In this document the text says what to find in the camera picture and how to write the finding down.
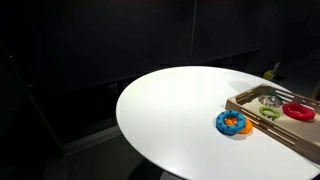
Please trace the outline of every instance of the green object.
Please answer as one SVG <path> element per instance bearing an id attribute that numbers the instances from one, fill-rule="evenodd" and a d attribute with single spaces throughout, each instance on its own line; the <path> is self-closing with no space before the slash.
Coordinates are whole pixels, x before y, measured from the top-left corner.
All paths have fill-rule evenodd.
<path id="1" fill-rule="evenodd" d="M 264 106 L 264 107 L 261 107 L 259 111 L 263 116 L 266 116 L 267 118 L 271 118 L 273 121 L 280 117 L 280 113 L 271 107 Z"/>

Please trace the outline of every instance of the donut-shaped toy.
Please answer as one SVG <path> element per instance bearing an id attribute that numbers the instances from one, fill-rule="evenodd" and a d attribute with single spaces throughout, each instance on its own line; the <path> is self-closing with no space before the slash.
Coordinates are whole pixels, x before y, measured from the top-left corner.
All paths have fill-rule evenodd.
<path id="1" fill-rule="evenodd" d="M 280 113 L 271 107 L 261 107 L 259 111 L 262 115 L 266 116 L 267 118 L 271 118 L 272 120 L 275 120 L 278 117 L 280 117 Z"/>
<path id="2" fill-rule="evenodd" d="M 287 116 L 300 121 L 310 121 L 315 116 L 311 109 L 300 104 L 288 103 L 282 106 L 282 110 Z"/>
<path id="3" fill-rule="evenodd" d="M 225 119 L 228 117 L 234 117 L 237 119 L 237 123 L 228 126 L 225 123 Z M 224 111 L 217 116 L 216 127 L 217 129 L 225 135 L 235 135 L 240 132 L 246 125 L 246 118 L 238 111 Z"/>
<path id="4" fill-rule="evenodd" d="M 232 125 L 235 125 L 237 123 L 237 119 L 233 118 L 233 117 L 230 117 L 230 118 L 227 118 L 225 120 L 225 123 L 228 126 L 232 126 Z M 252 131 L 252 129 L 253 129 L 252 122 L 248 118 L 246 118 L 246 125 L 240 132 L 238 132 L 238 134 L 248 134 L 248 133 L 250 133 Z"/>
<path id="5" fill-rule="evenodd" d="M 258 97 L 258 101 L 268 107 L 278 108 L 282 105 L 282 101 L 280 101 L 276 96 L 269 95 L 261 95 Z"/>

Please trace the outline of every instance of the red object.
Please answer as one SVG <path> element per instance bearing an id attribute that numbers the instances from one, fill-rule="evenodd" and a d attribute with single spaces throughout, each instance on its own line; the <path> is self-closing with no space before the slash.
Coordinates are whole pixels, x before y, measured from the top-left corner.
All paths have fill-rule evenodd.
<path id="1" fill-rule="evenodd" d="M 315 113 L 300 104 L 288 103 L 282 106 L 283 112 L 294 119 L 309 121 L 314 118 Z"/>

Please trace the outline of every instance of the tray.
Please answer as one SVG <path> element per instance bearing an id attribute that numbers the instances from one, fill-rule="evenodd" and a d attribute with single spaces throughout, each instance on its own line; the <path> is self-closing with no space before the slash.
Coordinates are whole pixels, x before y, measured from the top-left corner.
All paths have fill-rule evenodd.
<path id="1" fill-rule="evenodd" d="M 297 103 L 312 109 L 316 116 L 313 122 L 302 122 L 285 115 L 275 108 L 280 117 L 274 121 L 263 116 L 259 108 L 264 106 L 258 96 L 275 93 L 284 103 Z M 320 103 L 312 99 L 277 89 L 265 84 L 242 92 L 227 100 L 226 110 L 237 110 L 249 118 L 255 128 L 271 136 L 309 160 L 320 164 Z"/>

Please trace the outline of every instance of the white round table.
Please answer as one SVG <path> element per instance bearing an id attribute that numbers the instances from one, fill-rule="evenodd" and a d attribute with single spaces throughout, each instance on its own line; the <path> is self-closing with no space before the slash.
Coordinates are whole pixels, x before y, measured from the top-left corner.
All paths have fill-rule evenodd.
<path id="1" fill-rule="evenodd" d="M 229 97 L 262 83 L 246 73 L 178 67 L 131 83 L 116 107 L 119 127 L 145 158 L 184 179 L 310 179 L 319 168 L 258 129 L 225 136 L 215 119 Z"/>

